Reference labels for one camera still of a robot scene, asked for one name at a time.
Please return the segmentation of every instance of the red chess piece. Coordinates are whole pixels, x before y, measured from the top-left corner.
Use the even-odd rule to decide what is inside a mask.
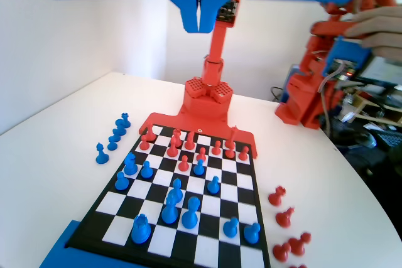
[[[277,213],[276,214],[276,221],[282,227],[289,227],[290,226],[290,216],[295,211],[293,207],[289,207],[287,211],[284,213]]]
[[[247,146],[244,146],[243,151],[241,151],[239,154],[239,159],[246,161],[247,158],[249,157],[248,152],[249,152],[249,148]]]
[[[286,194],[286,190],[282,186],[278,186],[275,189],[275,193],[269,194],[268,196],[268,201],[273,205],[273,206],[280,206],[282,204],[282,196]]]
[[[184,143],[184,147],[188,150],[192,150],[195,148],[194,140],[194,132],[188,133],[187,141]]]
[[[178,149],[176,148],[176,139],[174,137],[170,139],[170,148],[168,149],[167,153],[169,157],[176,157],[178,154]]]
[[[142,135],[141,136],[141,143],[139,144],[139,148],[143,151],[148,150],[149,149],[149,142],[146,141],[146,136]]]
[[[290,238],[290,251],[292,254],[301,257],[304,254],[304,244],[310,243],[312,240],[312,235],[308,232],[303,232],[300,236],[300,240],[296,238]]]
[[[188,170],[187,156],[183,155],[181,163],[178,164],[178,169],[182,172],[186,172]]]
[[[207,160],[207,158],[205,157],[205,148],[204,147],[202,147],[200,149],[200,154],[197,155],[197,161],[200,159],[202,159],[204,162],[205,162],[205,160]]]
[[[290,245],[288,242],[281,245],[275,245],[272,249],[275,259],[280,262],[286,262],[288,259],[288,252],[290,251]]]
[[[220,154],[220,141],[215,142],[215,146],[212,148],[212,154],[218,156]]]

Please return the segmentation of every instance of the blue pawn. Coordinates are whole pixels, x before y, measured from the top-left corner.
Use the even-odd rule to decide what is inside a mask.
[[[214,176],[212,181],[207,185],[208,191],[211,194],[216,194],[219,191],[219,178],[218,176]]]
[[[166,198],[166,207],[162,211],[162,220],[166,224],[172,224],[178,217],[178,210],[175,205],[175,197],[169,194]]]
[[[128,187],[128,184],[129,184],[129,181],[126,177],[124,177],[124,173],[118,172],[117,173],[117,181],[114,184],[114,187],[119,191],[123,191]]]
[[[141,176],[144,178],[150,178],[153,175],[153,170],[149,167],[149,161],[144,162],[143,169],[141,170]]]
[[[253,225],[248,225],[244,227],[244,238],[246,238],[246,241],[249,242],[250,244],[255,244],[258,242],[259,238],[259,231],[261,230],[261,227],[259,226],[258,223],[254,223]]]
[[[233,238],[237,234],[237,224],[239,224],[239,221],[236,217],[233,217],[230,221],[225,222],[224,234],[229,238]]]
[[[148,240],[150,235],[151,227],[146,215],[142,213],[136,216],[133,223],[133,230],[131,231],[131,240],[133,240],[135,244],[142,244]]]
[[[126,175],[134,175],[138,171],[138,167],[136,165],[136,156],[133,153],[128,153],[126,158],[124,159],[124,172]]]
[[[113,136],[109,136],[109,144],[107,145],[109,151],[114,151],[117,149],[117,144],[113,141]]]
[[[197,176],[201,176],[204,173],[204,161],[202,159],[200,159],[197,163],[197,165],[194,167],[194,174],[196,174]]]
[[[98,150],[99,152],[99,155],[96,156],[96,162],[99,164],[107,163],[107,161],[109,160],[109,155],[105,154],[105,152],[103,151],[103,144],[98,143],[96,145],[96,150]]]
[[[194,228],[198,223],[198,217],[195,212],[200,207],[200,200],[197,197],[191,197],[188,201],[188,211],[182,216],[182,224],[187,229]]]

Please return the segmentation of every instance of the chessboard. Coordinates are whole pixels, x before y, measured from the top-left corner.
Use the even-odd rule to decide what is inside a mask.
[[[139,148],[141,138],[137,140],[131,152],[136,157],[138,171],[125,175],[129,180],[128,188],[115,189],[116,175],[124,170],[123,162],[67,242],[67,247],[147,267],[270,267],[253,157],[251,151],[245,161],[238,156],[244,146],[251,150],[250,145],[235,140],[236,156],[230,159],[225,155],[223,139],[195,133],[195,148],[188,150],[183,143],[178,147],[178,155],[170,158],[166,152],[173,131],[174,128],[153,126],[156,139],[145,151]],[[181,131],[180,139],[184,142],[187,135],[188,132]],[[216,141],[220,141],[223,148],[218,156],[211,152]],[[207,159],[205,173],[197,176],[193,167],[201,147],[205,148]],[[190,165],[187,171],[178,169],[183,155],[187,155]],[[148,179],[140,173],[145,161],[154,172]],[[220,184],[216,195],[207,189],[214,176],[219,177]],[[162,220],[161,212],[176,178],[182,182],[183,198],[176,204],[179,218],[168,225]],[[198,224],[186,229],[182,215],[193,196],[200,200],[196,212]],[[140,213],[148,218],[151,235],[146,242],[135,244],[131,230],[134,218]],[[237,217],[239,224],[237,235],[229,238],[223,232],[223,225],[232,217]],[[261,231],[258,242],[251,245],[243,231],[254,222],[260,224]]]

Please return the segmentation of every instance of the human hand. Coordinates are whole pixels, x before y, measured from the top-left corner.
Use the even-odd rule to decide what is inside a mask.
[[[345,32],[353,38],[369,35],[362,40],[362,47],[372,48],[376,56],[402,61],[402,7],[383,7],[356,14],[357,24]]]

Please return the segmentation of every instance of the white table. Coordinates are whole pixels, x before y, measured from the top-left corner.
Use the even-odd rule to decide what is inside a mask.
[[[0,266],[38,267],[71,220],[84,217],[137,140],[152,112],[175,115],[184,86],[110,73],[0,136]],[[277,104],[234,95],[229,125],[251,131],[256,176],[272,267],[401,267],[402,243],[375,197],[322,131],[282,123]],[[97,165],[114,121],[132,126],[109,162]],[[281,211],[295,206],[292,225],[275,222],[267,195],[282,185]],[[302,258],[286,264],[274,244],[308,231]]]

